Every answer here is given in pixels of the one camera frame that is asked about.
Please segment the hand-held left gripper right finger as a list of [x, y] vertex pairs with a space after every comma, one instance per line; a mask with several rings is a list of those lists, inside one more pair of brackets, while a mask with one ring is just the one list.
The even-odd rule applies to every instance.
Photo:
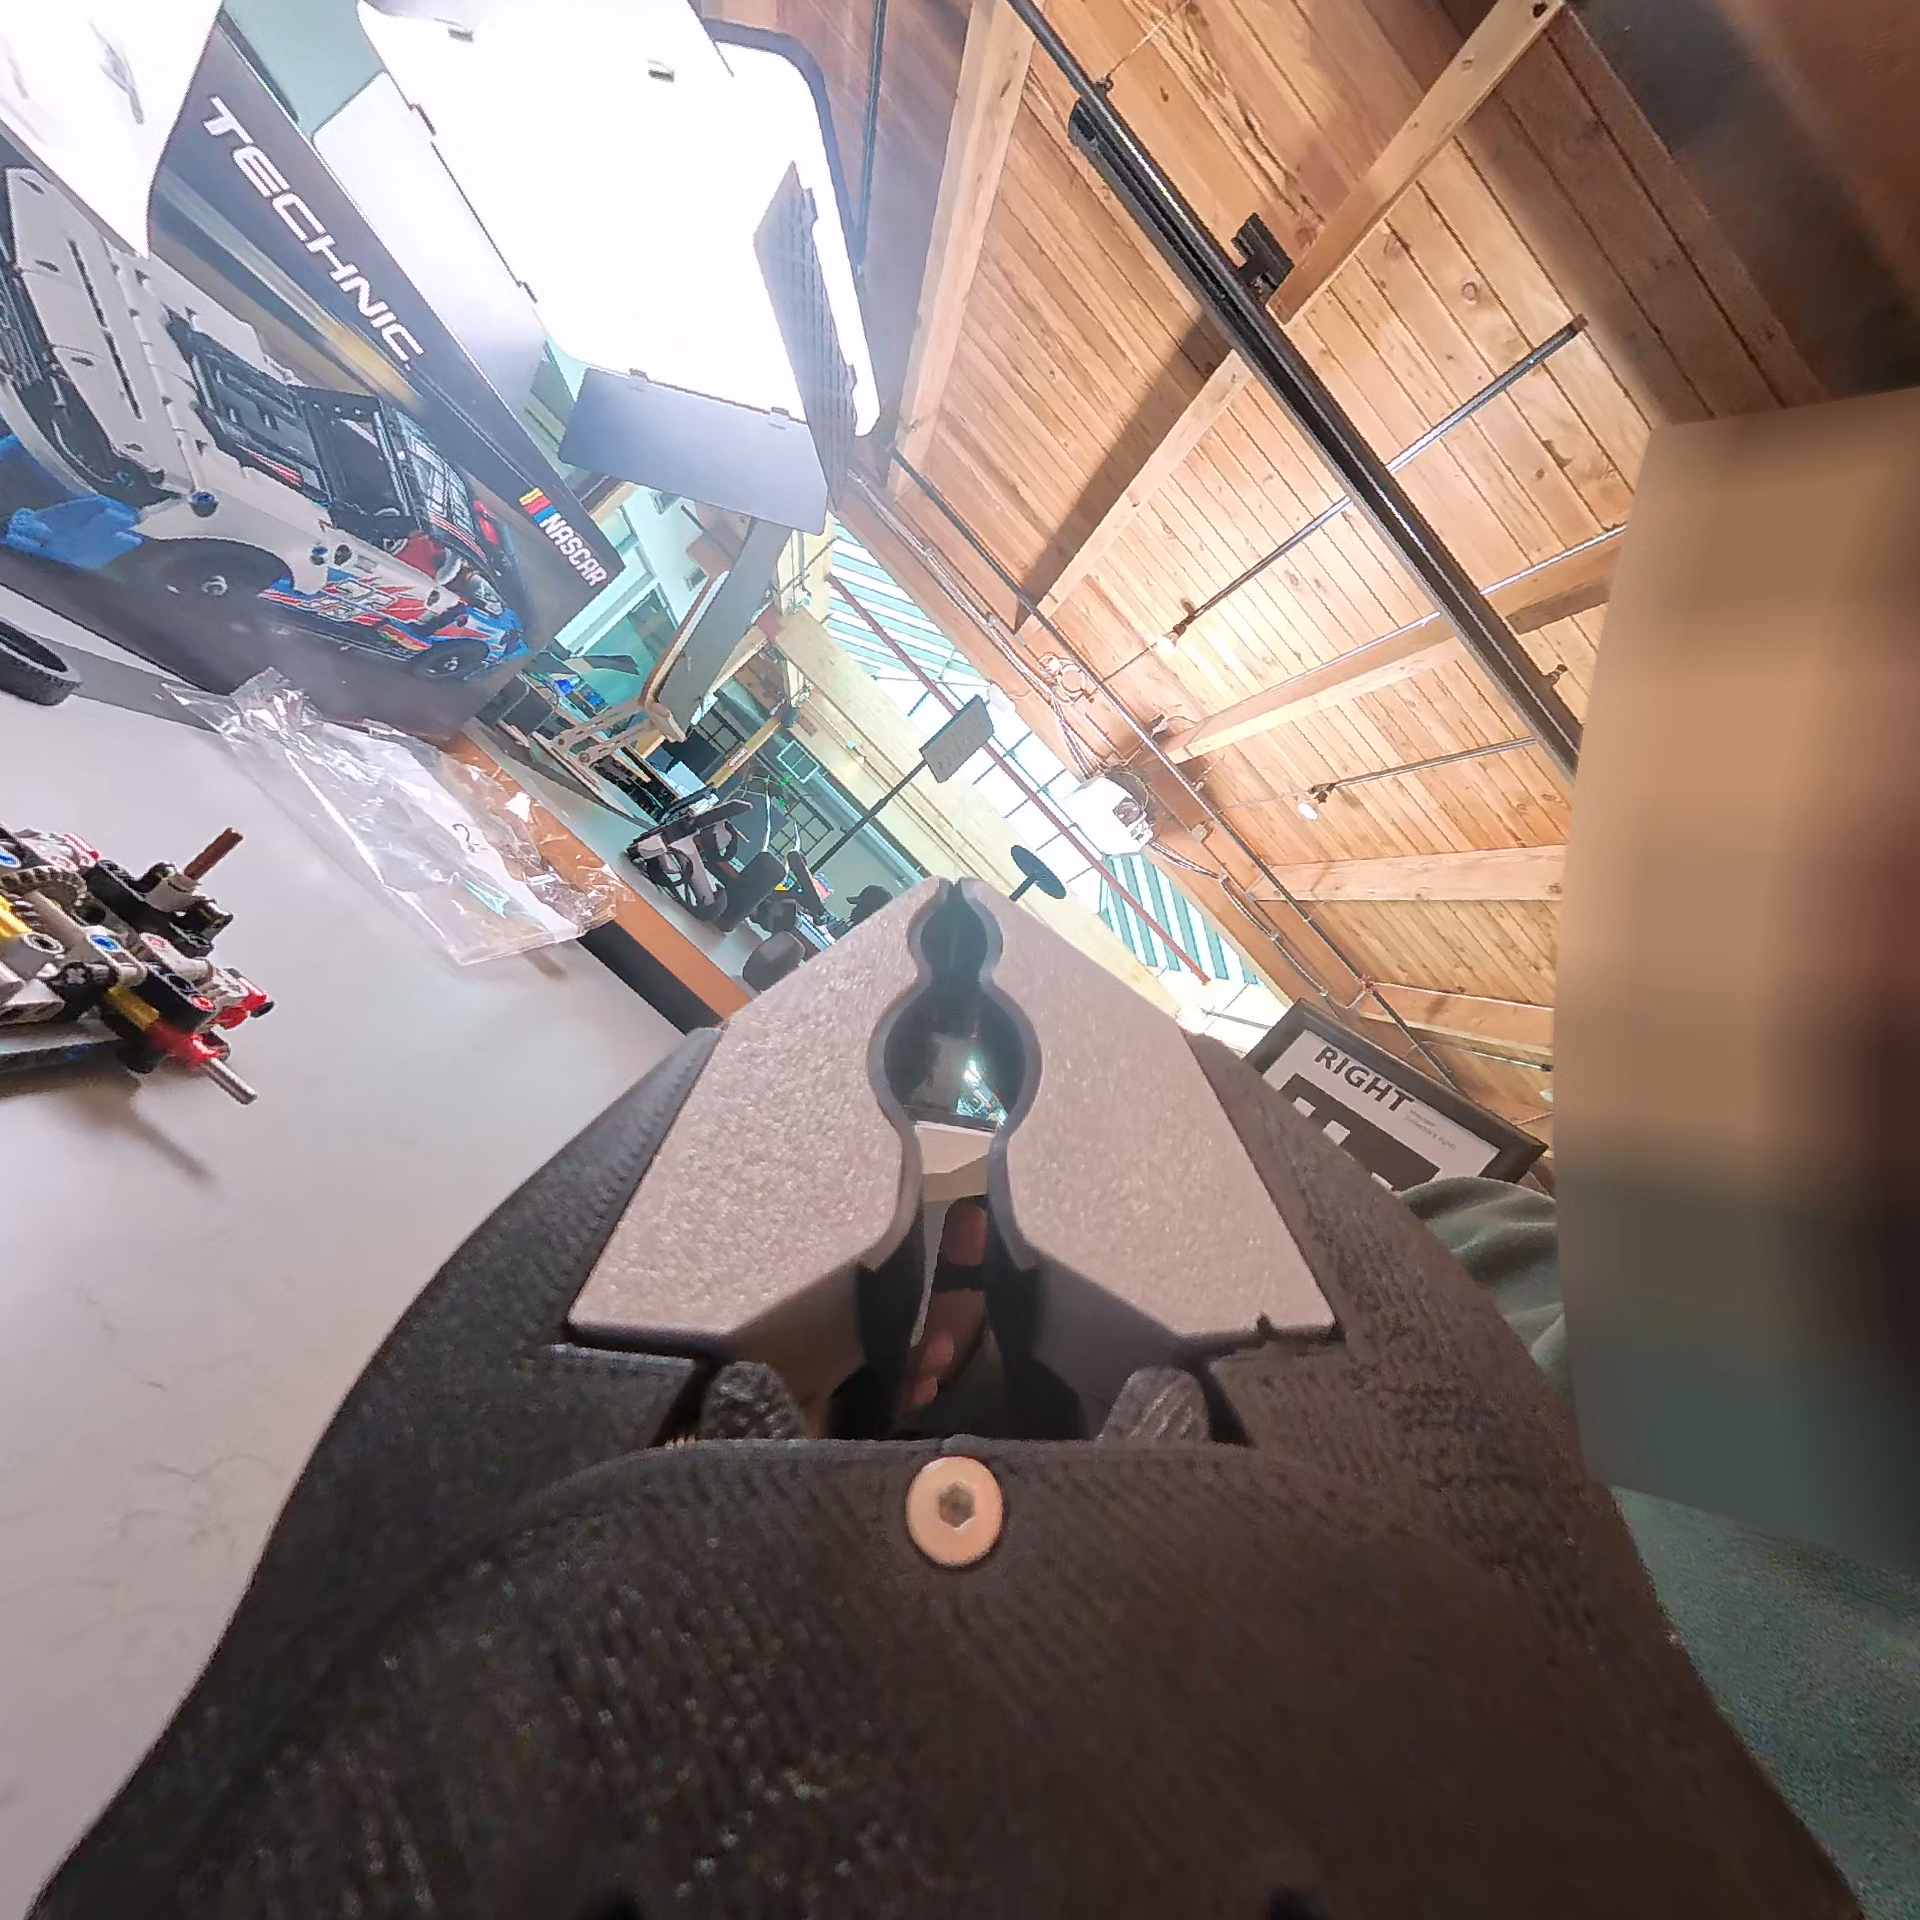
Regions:
[[1143, 1369], [1331, 1338], [1327, 1296], [1174, 1018], [984, 883], [966, 909], [1020, 1056], [990, 1197], [1034, 1282], [1034, 1363], [1098, 1424]]

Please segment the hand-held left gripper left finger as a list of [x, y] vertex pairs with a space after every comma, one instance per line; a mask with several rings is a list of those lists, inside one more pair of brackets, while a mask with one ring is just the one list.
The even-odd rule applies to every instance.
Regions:
[[582, 1344], [764, 1364], [828, 1435], [868, 1364], [856, 1278], [922, 1217], [923, 1156], [882, 1052], [951, 900], [951, 883], [918, 883], [722, 1026], [566, 1313]]

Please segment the partly built lego car chassis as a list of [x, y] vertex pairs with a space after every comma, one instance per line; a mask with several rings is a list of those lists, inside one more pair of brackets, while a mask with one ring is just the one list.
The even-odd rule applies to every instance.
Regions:
[[132, 870], [72, 833], [2, 829], [2, 1074], [27, 1086], [114, 1067], [178, 1072], [240, 1107], [230, 1037], [275, 1009], [218, 953], [232, 924], [208, 875], [243, 845]]

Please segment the black lego set box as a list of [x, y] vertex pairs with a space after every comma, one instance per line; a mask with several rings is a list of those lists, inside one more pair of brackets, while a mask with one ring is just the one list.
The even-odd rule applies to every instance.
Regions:
[[454, 739], [619, 574], [613, 542], [212, 27], [140, 248], [98, 114], [5, 52], [5, 593], [181, 682]]

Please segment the person's right hand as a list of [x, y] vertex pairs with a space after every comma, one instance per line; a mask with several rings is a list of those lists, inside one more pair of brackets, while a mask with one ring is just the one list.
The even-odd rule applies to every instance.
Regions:
[[908, 1420], [928, 1408], [971, 1361], [987, 1325], [984, 1261], [990, 1213], [979, 1197], [951, 1202], [934, 1254], [928, 1306], [922, 1320], [899, 1403]]

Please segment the framed black white sign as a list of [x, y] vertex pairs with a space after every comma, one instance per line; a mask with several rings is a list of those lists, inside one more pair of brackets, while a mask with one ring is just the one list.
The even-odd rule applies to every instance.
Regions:
[[1395, 1193], [1439, 1179], [1523, 1185], [1548, 1145], [1299, 1002], [1244, 1064]]

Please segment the wooden edged grey table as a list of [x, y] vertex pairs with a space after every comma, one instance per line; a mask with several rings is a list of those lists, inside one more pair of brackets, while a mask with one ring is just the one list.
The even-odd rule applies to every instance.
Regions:
[[462, 734], [446, 755], [504, 785], [509, 802], [525, 802], [528, 835], [575, 891], [599, 870], [611, 875], [611, 915], [578, 947], [678, 1033], [732, 1020], [751, 993], [724, 964], [724, 934], [695, 924], [627, 860], [638, 826], [514, 756], [498, 756], [493, 745], [488, 736]]

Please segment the small panel on black pole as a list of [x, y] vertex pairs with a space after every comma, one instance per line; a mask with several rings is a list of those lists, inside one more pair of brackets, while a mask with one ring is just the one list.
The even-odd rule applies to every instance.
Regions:
[[903, 850], [899, 836], [891, 829], [877, 828], [877, 819], [885, 810], [888, 810], [912, 781], [928, 778], [934, 785], [951, 781], [965, 763], [983, 753], [992, 744], [992, 710], [981, 694], [966, 699], [941, 726], [936, 726], [918, 747], [918, 755], [912, 760], [908, 770], [886, 785], [882, 793], [867, 805], [853, 822], [838, 833], [838, 836], [815, 858], [814, 870], [826, 873], [837, 858], [840, 858], [853, 844], [864, 844], [877, 835], [879, 838], [872, 841], [877, 849], [885, 849], [894, 860], [894, 864], [906, 870], [906, 866], [915, 866], [917, 875], [934, 873], [939, 877], [948, 877], [943, 866], [928, 864], [922, 854], [912, 854]]

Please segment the clear empty plastic bag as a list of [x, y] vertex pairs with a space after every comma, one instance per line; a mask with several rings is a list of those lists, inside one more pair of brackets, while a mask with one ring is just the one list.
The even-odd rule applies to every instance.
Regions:
[[453, 964], [575, 945], [616, 920], [613, 870], [597, 854], [558, 864], [536, 838], [534, 802], [507, 778], [390, 726], [334, 724], [275, 669], [232, 693], [166, 693]]

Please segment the plywood stand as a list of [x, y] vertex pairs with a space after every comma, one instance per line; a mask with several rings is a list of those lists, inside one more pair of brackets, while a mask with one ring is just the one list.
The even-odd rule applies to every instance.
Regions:
[[581, 788], [635, 792], [662, 749], [688, 745], [714, 693], [762, 649], [780, 617], [776, 570], [791, 536], [746, 520], [701, 529], [690, 561], [718, 571], [675, 609], [668, 584], [643, 574], [589, 609], [486, 708], [486, 724], [525, 760], [563, 769]]

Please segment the studio light panel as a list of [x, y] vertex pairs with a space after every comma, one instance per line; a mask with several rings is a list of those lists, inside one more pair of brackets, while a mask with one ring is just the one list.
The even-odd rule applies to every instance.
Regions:
[[826, 84], [692, 4], [359, 4], [323, 155], [453, 316], [540, 325], [559, 452], [826, 531], [879, 417]]

